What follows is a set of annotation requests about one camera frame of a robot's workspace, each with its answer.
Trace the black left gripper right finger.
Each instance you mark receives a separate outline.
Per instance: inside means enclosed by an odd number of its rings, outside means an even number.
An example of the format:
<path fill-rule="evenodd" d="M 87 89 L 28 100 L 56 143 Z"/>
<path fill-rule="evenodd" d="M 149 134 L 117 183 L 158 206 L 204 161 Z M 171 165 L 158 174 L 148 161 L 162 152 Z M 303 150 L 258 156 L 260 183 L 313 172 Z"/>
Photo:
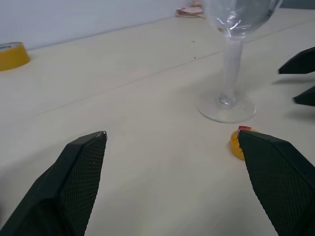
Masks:
<path fill-rule="evenodd" d="M 238 134 L 252 188 L 279 236 L 315 236 L 315 166 L 290 142 Z"/>

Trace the yellow tape roll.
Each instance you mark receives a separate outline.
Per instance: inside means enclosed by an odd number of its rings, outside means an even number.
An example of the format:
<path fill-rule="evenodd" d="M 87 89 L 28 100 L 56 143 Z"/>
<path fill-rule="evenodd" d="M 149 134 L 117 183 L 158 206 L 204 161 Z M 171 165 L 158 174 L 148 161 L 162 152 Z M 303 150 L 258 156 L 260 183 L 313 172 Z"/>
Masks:
<path fill-rule="evenodd" d="M 0 71 L 23 66 L 30 62 L 30 57 L 22 42 L 0 44 Z"/>

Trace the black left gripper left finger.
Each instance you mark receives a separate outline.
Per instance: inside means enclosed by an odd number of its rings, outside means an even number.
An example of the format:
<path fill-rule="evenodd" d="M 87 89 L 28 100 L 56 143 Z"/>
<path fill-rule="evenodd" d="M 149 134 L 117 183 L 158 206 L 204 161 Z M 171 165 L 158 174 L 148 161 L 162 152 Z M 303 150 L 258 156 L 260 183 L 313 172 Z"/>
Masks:
<path fill-rule="evenodd" d="M 84 236 L 99 189 L 107 133 L 68 143 L 31 186 L 0 236 Z"/>

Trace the crumpled pink cloth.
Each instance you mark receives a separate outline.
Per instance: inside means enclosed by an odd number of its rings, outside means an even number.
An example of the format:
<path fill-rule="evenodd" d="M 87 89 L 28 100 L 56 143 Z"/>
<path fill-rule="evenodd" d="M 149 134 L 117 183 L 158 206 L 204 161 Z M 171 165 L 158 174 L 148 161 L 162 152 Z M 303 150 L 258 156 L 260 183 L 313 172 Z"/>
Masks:
<path fill-rule="evenodd" d="M 191 0 L 189 6 L 178 8 L 175 11 L 176 17 L 182 18 L 204 18 L 204 10 L 201 0 Z"/>

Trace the clear wine glass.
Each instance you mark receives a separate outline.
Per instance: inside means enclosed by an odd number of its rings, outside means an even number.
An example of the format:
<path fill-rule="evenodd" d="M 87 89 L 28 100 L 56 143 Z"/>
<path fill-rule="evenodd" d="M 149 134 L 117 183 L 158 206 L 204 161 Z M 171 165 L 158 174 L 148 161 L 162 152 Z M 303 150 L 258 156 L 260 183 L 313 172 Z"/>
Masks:
<path fill-rule="evenodd" d="M 237 91 L 241 56 L 247 35 L 264 25 L 283 0 L 202 0 L 205 17 L 224 35 L 222 90 L 201 95 L 198 111 L 220 123 L 241 123 L 251 119 L 256 107 Z"/>

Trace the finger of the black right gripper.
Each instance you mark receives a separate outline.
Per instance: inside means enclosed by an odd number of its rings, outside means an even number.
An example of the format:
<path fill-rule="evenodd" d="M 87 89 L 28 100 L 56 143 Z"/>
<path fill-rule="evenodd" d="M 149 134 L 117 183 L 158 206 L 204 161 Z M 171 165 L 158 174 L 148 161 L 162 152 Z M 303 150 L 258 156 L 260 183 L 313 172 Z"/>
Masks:
<path fill-rule="evenodd" d="M 315 72 L 315 47 L 303 50 L 278 69 L 279 74 L 309 74 Z"/>
<path fill-rule="evenodd" d="M 315 86 L 293 98 L 296 104 L 315 107 Z"/>

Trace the dark liquid plastic bottle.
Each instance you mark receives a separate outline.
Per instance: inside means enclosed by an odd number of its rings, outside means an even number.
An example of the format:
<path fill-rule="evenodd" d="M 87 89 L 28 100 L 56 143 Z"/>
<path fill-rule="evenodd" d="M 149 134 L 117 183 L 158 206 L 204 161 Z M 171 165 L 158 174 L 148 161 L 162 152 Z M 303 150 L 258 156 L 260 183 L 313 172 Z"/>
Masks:
<path fill-rule="evenodd" d="M 231 153 L 237 157 L 238 159 L 240 160 L 245 160 L 244 158 L 244 154 L 243 154 L 243 151 L 240 147 L 240 143 L 239 143 L 239 140 L 238 140 L 238 135 L 239 135 L 239 132 L 241 130 L 245 130 L 247 129 L 248 127 L 247 126 L 239 126 L 237 130 L 235 130 L 231 136 L 230 136 L 230 140 L 229 140 L 229 148 L 230 148 L 230 151 Z"/>

